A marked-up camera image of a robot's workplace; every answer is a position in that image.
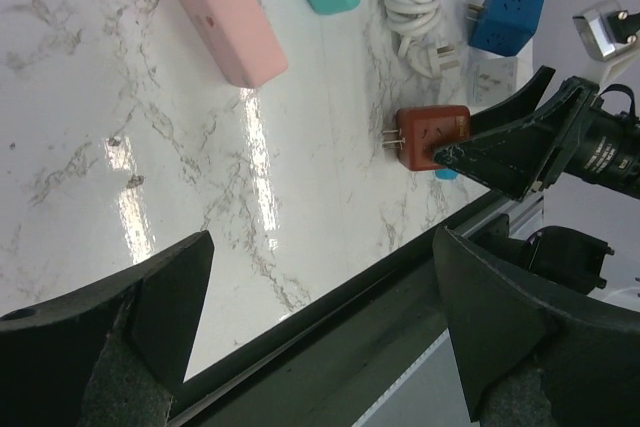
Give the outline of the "pink power strip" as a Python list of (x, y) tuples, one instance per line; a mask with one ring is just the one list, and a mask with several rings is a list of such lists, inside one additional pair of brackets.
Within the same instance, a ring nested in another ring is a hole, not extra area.
[(225, 79), (258, 88), (288, 60), (258, 0), (179, 0)]

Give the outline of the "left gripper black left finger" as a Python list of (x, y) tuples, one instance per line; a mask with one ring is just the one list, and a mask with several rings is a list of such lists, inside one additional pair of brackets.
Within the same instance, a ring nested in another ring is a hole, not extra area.
[(165, 426), (214, 255), (197, 232), (149, 259), (1, 318), (4, 426)]

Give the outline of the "brown cube plug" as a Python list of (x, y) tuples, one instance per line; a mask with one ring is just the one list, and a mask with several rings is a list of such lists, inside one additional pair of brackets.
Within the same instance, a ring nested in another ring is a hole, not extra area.
[(463, 105), (401, 108), (395, 125), (382, 132), (384, 149), (394, 150), (402, 165), (412, 172), (443, 169), (434, 152), (466, 140), (471, 135), (471, 114)]

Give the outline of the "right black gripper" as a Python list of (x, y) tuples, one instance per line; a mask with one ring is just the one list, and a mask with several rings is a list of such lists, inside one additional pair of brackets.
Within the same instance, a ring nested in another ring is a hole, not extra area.
[(556, 70), (540, 67), (506, 100), (471, 116), (471, 137), (434, 160), (512, 200), (566, 173), (623, 195), (639, 193), (639, 115), (633, 90), (573, 76), (538, 106)]

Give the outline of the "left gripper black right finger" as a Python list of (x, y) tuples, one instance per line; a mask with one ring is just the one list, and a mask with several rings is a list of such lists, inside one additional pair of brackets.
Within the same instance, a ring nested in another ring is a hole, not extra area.
[(639, 315), (528, 272), (447, 229), (433, 253), (471, 421), (636, 426)]

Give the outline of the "white cube plug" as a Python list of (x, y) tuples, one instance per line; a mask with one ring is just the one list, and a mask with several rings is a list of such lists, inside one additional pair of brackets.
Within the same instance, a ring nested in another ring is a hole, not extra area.
[(467, 103), (472, 108), (491, 107), (517, 90), (517, 57), (475, 61), (469, 68)]

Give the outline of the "light blue plug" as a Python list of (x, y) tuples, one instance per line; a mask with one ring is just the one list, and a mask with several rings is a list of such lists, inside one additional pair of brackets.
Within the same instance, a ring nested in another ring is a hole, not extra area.
[(458, 177), (458, 173), (450, 169), (438, 169), (435, 176), (439, 180), (453, 181)]

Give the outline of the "blue cube plug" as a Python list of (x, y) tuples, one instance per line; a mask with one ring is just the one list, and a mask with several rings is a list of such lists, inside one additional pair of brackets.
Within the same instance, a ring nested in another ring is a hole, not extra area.
[(484, 0), (469, 4), (470, 47), (503, 57), (520, 53), (535, 35), (545, 0)]

